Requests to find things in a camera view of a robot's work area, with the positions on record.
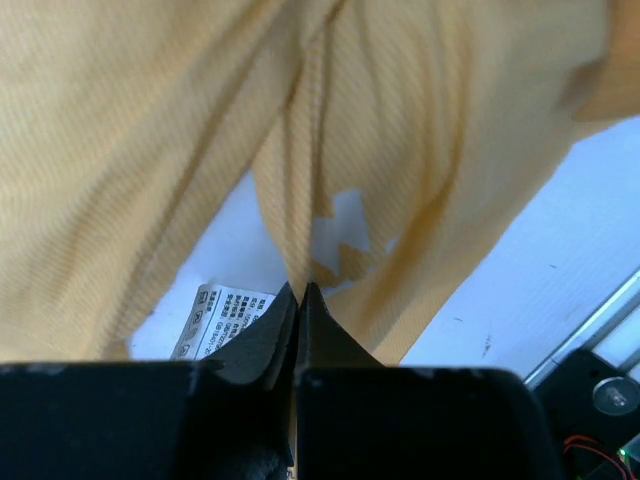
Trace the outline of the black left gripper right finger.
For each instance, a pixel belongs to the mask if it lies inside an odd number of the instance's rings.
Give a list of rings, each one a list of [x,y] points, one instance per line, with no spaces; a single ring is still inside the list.
[[[386,367],[330,315],[315,284],[299,310],[301,479],[561,479],[544,413],[513,373]]]

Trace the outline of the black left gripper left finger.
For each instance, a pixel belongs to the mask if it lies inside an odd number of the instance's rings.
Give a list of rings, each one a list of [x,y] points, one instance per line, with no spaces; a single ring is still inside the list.
[[[283,479],[297,303],[201,360],[1,368],[5,479]]]

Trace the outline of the yellow Mickey Mouse pillowcase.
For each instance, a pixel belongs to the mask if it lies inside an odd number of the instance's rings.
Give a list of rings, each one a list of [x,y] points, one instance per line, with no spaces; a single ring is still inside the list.
[[[252,174],[294,292],[395,363],[638,111],[635,1],[5,1],[1,358],[124,357]]]

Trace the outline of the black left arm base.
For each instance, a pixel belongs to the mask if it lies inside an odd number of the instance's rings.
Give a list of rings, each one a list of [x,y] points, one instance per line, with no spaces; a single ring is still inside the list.
[[[540,401],[568,479],[637,479],[639,382],[579,348],[548,359],[525,383]]]

